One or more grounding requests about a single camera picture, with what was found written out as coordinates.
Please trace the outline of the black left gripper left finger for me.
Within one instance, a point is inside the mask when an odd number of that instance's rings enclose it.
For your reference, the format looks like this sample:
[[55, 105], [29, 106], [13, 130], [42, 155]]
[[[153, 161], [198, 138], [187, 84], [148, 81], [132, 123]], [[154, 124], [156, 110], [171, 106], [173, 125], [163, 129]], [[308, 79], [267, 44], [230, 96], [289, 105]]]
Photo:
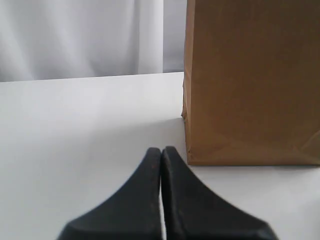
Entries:
[[68, 222], [60, 240], [159, 240], [161, 151], [151, 147], [110, 198]]

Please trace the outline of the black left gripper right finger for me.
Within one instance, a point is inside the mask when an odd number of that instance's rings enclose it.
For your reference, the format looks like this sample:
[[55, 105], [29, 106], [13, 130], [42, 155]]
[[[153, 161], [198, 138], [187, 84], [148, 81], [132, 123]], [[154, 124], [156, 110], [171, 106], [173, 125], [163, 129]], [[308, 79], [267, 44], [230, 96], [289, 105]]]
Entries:
[[276, 240], [269, 224], [210, 190], [173, 146], [161, 155], [161, 194], [168, 240]]

